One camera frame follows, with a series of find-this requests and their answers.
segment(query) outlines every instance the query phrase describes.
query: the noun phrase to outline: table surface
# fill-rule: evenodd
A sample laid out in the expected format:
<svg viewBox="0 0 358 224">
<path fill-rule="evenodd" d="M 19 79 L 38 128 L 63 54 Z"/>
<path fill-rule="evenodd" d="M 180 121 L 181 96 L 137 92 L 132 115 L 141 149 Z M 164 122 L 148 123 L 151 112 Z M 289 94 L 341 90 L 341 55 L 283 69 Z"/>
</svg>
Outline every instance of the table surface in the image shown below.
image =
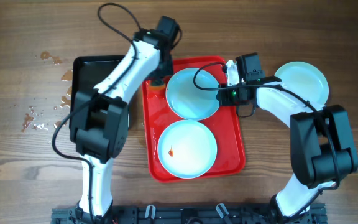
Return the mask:
<svg viewBox="0 0 358 224">
<path fill-rule="evenodd" d="M 267 75 L 291 61 L 317 66 L 331 88 L 328 105 L 342 105 L 349 114 L 358 153 L 358 1 L 122 4 L 146 28 L 155 27 L 161 15 L 177 20 L 184 34 L 173 58 L 220 55 L 229 60 L 258 52 Z M 124 54 L 129 48 L 98 21 L 100 5 L 87 0 L 0 0 L 0 223 L 48 223 L 52 208 L 80 199 L 80 163 L 58 157 L 50 140 L 53 125 L 70 110 L 72 61 L 84 55 Z M 125 12 L 110 8 L 103 15 L 123 33 L 135 31 Z M 53 58 L 42 60 L 45 52 Z M 253 117 L 240 119 L 247 164 L 239 174 L 158 183 L 147 166 L 140 98 L 137 94 L 135 124 L 114 162 L 111 192 L 116 205 L 268 202 L 290 178 L 289 130 L 257 110 Z M 58 147 L 75 154 L 67 126 Z M 326 203 L 330 223 L 358 223 L 358 172 L 318 201 Z"/>
</svg>

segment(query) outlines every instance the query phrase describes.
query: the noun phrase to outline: red tray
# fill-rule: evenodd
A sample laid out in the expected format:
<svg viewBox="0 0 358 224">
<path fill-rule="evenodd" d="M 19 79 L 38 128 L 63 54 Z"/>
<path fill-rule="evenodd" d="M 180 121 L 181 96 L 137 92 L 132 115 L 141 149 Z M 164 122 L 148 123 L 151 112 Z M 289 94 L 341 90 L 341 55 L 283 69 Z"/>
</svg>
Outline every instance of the red tray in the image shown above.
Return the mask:
<svg viewBox="0 0 358 224">
<path fill-rule="evenodd" d="M 212 62 L 225 63 L 223 58 L 219 56 L 178 59 L 173 61 L 173 72 L 176 73 L 185 68 L 200 68 Z M 219 83 L 227 83 L 226 76 L 220 66 L 208 67 L 206 71 L 212 74 Z M 167 77 L 164 82 L 168 83 L 169 79 L 170 77 Z M 165 99 L 165 89 L 151 90 L 149 85 L 150 81 L 143 82 L 142 99 L 150 174 L 160 182 L 182 180 L 168 173 L 161 165 L 157 154 L 157 144 L 164 129 L 183 118 L 177 116 L 169 108 Z M 214 134 L 218 145 L 218 154 L 210 170 L 198 178 L 218 177 L 240 172 L 246 164 L 246 155 L 239 120 L 236 115 L 236 107 L 221 106 L 215 114 L 200 122 Z"/>
</svg>

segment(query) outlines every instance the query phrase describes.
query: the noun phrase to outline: light blue plate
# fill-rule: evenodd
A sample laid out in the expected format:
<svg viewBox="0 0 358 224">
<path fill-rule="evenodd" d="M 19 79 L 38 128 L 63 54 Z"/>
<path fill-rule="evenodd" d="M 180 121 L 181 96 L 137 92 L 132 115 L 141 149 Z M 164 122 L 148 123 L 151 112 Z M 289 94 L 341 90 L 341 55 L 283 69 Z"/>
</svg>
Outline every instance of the light blue plate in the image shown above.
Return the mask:
<svg viewBox="0 0 358 224">
<path fill-rule="evenodd" d="M 306 62 L 290 62 L 281 66 L 276 74 L 289 90 L 311 102 L 324 105 L 329 95 L 326 77 L 316 67 Z"/>
<path fill-rule="evenodd" d="M 174 74 L 168 82 L 165 96 L 169 107 L 184 119 L 199 121 L 209 118 L 219 108 L 218 91 L 197 89 L 193 83 L 198 68 L 186 68 Z M 208 72 L 201 70 L 196 83 L 205 88 L 217 88 L 219 83 Z"/>
<path fill-rule="evenodd" d="M 170 174 L 183 179 L 205 174 L 214 164 L 217 152 L 212 132 L 205 125 L 189 120 L 168 126 L 157 146 L 161 165 Z"/>
</svg>

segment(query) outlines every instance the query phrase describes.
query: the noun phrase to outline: wooden table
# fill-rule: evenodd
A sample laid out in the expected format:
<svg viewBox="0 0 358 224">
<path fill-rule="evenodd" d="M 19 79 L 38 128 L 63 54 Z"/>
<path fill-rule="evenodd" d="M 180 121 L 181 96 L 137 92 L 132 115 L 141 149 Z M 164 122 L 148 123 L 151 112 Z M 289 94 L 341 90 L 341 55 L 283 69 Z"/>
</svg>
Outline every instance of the wooden table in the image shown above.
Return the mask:
<svg viewBox="0 0 358 224">
<path fill-rule="evenodd" d="M 52 208 L 80 199 L 80 163 L 58 157 L 50 140 L 53 124 L 69 112 L 61 99 L 70 99 L 66 93 L 72 61 L 80 55 L 124 54 L 129 48 L 98 21 L 100 4 L 0 0 L 0 223 L 49 223 Z M 122 4 L 146 28 L 154 28 L 161 15 L 177 20 L 184 35 L 172 52 L 174 58 L 220 55 L 229 60 L 258 52 L 267 75 L 291 61 L 317 66 L 331 87 L 328 105 L 340 104 L 349 113 L 358 153 L 358 1 Z M 110 8 L 103 15 L 125 34 L 135 31 L 125 12 Z M 54 59 L 42 60 L 44 51 Z M 62 81 L 67 71 L 69 81 Z M 156 182 L 147 167 L 140 97 L 135 125 L 114 163 L 111 191 L 116 205 L 268 202 L 290 178 L 288 128 L 257 110 L 255 116 L 240 119 L 247 158 L 242 172 L 175 184 Z M 35 119 L 22 131 L 26 113 Z M 67 126 L 58 146 L 75 154 Z M 326 203 L 330 223 L 358 223 L 358 172 L 318 201 Z"/>
</svg>

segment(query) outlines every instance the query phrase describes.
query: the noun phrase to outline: white plate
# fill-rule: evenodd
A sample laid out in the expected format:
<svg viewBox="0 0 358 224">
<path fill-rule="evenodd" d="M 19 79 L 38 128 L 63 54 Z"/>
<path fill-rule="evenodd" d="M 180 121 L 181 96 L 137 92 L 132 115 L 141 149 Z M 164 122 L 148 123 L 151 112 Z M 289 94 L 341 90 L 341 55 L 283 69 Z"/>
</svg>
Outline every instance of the white plate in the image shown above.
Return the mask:
<svg viewBox="0 0 358 224">
<path fill-rule="evenodd" d="M 165 92 L 171 110 L 179 117 L 193 121 L 209 118 L 219 109 L 218 91 L 200 90 L 194 86 L 193 77 L 197 70 L 186 68 L 174 74 Z M 197 74 L 196 83 L 205 88 L 219 86 L 218 81 L 204 70 Z"/>
<path fill-rule="evenodd" d="M 281 66 L 276 74 L 289 90 L 311 102 L 325 104 L 329 95 L 326 77 L 306 62 L 290 62 Z"/>
<path fill-rule="evenodd" d="M 197 121 L 177 121 L 168 126 L 158 140 L 157 154 L 162 166 L 183 179 L 205 174 L 214 164 L 216 153 L 214 135 Z"/>
</svg>

